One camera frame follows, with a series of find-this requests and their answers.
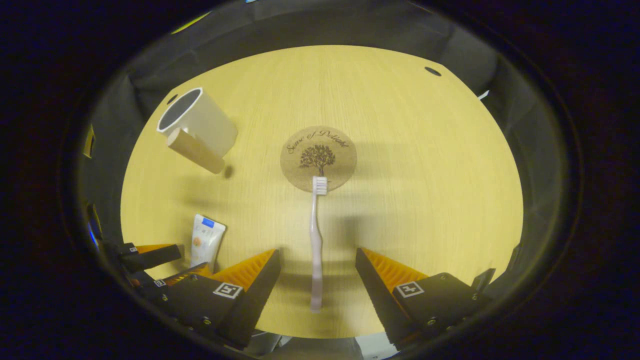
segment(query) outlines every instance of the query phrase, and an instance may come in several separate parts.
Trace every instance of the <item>toothpaste tube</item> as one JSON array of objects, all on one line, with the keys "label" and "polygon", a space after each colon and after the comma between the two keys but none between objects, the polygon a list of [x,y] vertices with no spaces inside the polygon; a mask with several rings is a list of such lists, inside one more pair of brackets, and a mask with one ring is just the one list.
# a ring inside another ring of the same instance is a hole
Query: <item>toothpaste tube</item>
[{"label": "toothpaste tube", "polygon": [[218,248],[225,230],[227,227],[221,223],[196,214],[191,235],[190,267],[209,263],[209,270],[213,272],[213,264],[218,255]]}]

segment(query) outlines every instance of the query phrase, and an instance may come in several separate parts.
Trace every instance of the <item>cork coaster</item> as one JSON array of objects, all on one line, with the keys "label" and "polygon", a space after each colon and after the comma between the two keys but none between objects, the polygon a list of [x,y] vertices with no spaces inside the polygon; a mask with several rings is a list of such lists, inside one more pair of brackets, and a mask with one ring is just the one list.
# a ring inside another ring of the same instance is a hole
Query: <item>cork coaster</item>
[{"label": "cork coaster", "polygon": [[312,126],[298,131],[282,147],[280,167],[295,187],[312,191],[313,176],[326,176],[329,191],[353,175],[358,154],[355,144],[342,131]]}]

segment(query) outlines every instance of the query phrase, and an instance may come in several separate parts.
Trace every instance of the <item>round table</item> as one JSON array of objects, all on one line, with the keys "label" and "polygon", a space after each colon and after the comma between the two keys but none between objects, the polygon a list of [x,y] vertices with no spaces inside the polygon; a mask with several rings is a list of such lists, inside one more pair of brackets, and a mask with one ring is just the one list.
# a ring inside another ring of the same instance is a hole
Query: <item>round table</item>
[{"label": "round table", "polygon": [[[218,175],[167,148],[156,132],[167,102],[199,86],[238,130]],[[341,130],[358,154],[353,177],[319,199],[319,314],[309,309],[311,194],[280,168],[283,144],[310,126]],[[394,51],[322,45],[237,60],[166,95],[140,134],[122,188],[125,242],[185,245],[183,259],[148,270],[152,277],[188,268],[196,213],[227,226],[220,269],[280,249],[282,271],[258,329],[342,338],[384,331],[355,268],[357,247],[467,284],[487,268],[496,278],[520,241],[523,205],[498,125],[445,67]]]}]

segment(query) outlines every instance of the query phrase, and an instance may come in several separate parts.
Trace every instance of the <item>white toothbrush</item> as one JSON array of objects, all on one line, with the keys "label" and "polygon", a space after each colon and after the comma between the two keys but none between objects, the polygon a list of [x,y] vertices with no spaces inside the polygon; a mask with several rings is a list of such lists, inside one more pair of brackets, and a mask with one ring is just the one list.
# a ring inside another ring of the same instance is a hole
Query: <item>white toothbrush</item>
[{"label": "white toothbrush", "polygon": [[314,176],[314,201],[311,208],[311,235],[313,273],[311,275],[311,312],[319,313],[322,306],[322,238],[318,231],[316,202],[318,195],[326,195],[327,180],[324,176]]}]

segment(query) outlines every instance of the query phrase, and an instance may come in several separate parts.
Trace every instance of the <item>white cup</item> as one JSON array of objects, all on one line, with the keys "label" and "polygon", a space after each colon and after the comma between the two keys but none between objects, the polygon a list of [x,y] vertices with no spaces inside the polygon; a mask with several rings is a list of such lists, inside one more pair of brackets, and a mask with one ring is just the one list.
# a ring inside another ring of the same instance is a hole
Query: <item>white cup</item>
[{"label": "white cup", "polygon": [[236,126],[202,88],[187,91],[164,111],[156,130],[169,137],[181,128],[219,157],[236,142]]}]

